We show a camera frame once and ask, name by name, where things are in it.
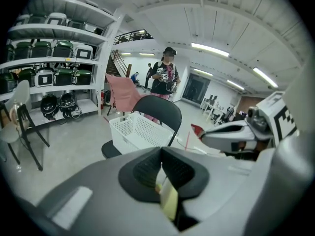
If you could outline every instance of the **pink chair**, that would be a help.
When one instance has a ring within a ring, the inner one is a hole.
[[[116,77],[106,73],[106,78],[110,87],[110,108],[107,115],[111,111],[112,107],[117,111],[131,112],[138,100],[146,96],[140,95],[137,91],[134,83],[130,78]]]

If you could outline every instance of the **door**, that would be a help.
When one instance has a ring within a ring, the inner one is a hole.
[[[210,80],[207,80],[206,78],[195,74],[190,74],[183,98],[201,104],[209,83]]]

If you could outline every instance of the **white plastic basket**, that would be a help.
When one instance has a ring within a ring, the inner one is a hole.
[[[152,147],[167,146],[173,132],[138,113],[109,121],[113,144],[121,154]]]

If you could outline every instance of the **ceiling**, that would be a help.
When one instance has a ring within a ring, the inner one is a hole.
[[[252,69],[258,67],[280,90],[297,76],[313,42],[287,0],[92,0],[111,11],[123,6],[122,32],[145,28],[160,51],[173,46],[192,66],[242,85],[250,93],[271,93]],[[226,52],[228,58],[199,52],[191,43]]]

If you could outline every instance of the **red fire extinguisher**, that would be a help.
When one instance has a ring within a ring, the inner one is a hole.
[[[102,92],[100,93],[100,108],[103,109],[104,108],[104,90],[102,90]]]

